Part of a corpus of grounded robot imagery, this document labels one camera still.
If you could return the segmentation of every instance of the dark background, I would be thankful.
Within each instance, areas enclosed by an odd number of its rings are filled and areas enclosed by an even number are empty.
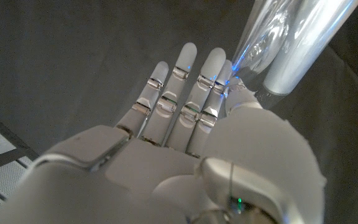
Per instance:
[[[112,126],[154,66],[164,60],[172,69],[183,44],[194,42],[188,93],[210,50],[232,58],[252,4],[0,1],[0,125],[38,154]],[[272,110],[309,140],[328,179],[325,222],[358,223],[358,7]]]

